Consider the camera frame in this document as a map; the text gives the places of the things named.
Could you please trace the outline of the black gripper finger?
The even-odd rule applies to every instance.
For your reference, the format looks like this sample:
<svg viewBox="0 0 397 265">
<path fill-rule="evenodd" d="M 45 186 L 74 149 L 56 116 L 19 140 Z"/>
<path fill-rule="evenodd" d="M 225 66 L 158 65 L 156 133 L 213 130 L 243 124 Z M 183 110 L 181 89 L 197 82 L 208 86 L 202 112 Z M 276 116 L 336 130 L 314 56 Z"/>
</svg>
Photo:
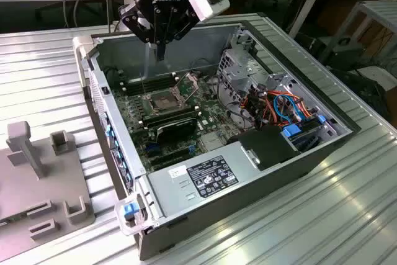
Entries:
<svg viewBox="0 0 397 265">
<path fill-rule="evenodd" d="M 155 22 L 150 22 L 135 4 L 120 8 L 120 20 L 143 43 L 154 51 L 156 61 L 161 61 L 161 39 L 158 37 Z"/>
<path fill-rule="evenodd" d="M 163 41 L 161 42 L 161 61 L 164 60 L 167 44 L 173 40 L 180 40 L 199 21 L 195 13 L 184 13 L 183 15 L 173 14 L 167 23 Z"/>
</svg>

